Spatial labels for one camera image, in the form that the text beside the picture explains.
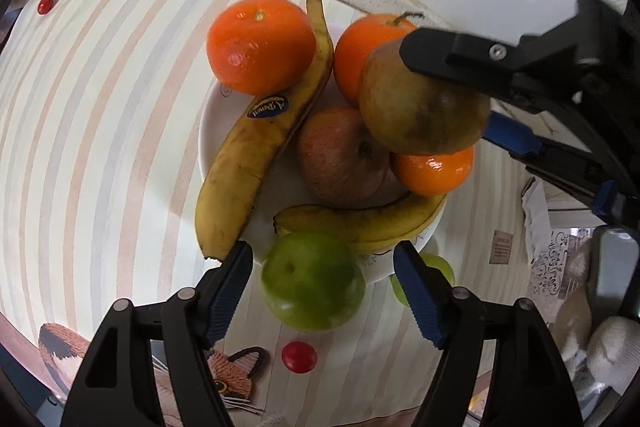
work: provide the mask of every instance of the blue gripper pad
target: blue gripper pad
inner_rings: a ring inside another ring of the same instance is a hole
[[[538,154],[542,148],[542,143],[529,127],[495,111],[491,112],[482,138],[516,157]]]
[[[222,281],[209,306],[209,324],[204,334],[211,346],[225,337],[253,267],[251,247],[238,241],[217,269],[216,275],[222,277]]]
[[[440,270],[424,263],[411,241],[394,248],[394,268],[420,333],[436,349],[442,349],[447,339],[443,313],[451,286]]]

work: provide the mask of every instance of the tomato stem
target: tomato stem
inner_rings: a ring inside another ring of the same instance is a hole
[[[390,26],[398,26],[403,20],[407,17],[419,17],[420,19],[424,19],[424,13],[422,12],[404,12],[402,15],[396,17],[392,21],[388,22]]]

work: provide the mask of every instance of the green apple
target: green apple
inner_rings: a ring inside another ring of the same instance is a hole
[[[325,331],[356,314],[365,280],[347,245],[325,233],[279,238],[262,267],[267,306],[298,331]]]
[[[433,253],[421,253],[420,257],[422,257],[422,260],[427,266],[431,266],[440,270],[445,279],[449,281],[450,285],[456,285],[456,276],[453,274],[451,265],[447,263],[446,259],[440,257],[439,255],[434,255]],[[398,280],[398,277],[395,276],[395,274],[391,276],[391,288],[393,289],[394,295],[398,298],[398,300],[405,306],[408,306],[409,302],[407,301],[406,295],[404,295],[404,290],[402,289],[400,281]]]

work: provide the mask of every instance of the small pink label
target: small pink label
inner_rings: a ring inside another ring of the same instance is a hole
[[[511,257],[511,245],[513,233],[494,231],[494,240],[491,243],[491,257],[489,264],[509,264]]]

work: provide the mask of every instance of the cat eye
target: cat eye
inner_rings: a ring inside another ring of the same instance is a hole
[[[214,380],[213,384],[216,386],[216,391],[220,394],[223,394],[228,389],[226,383],[222,380]]]

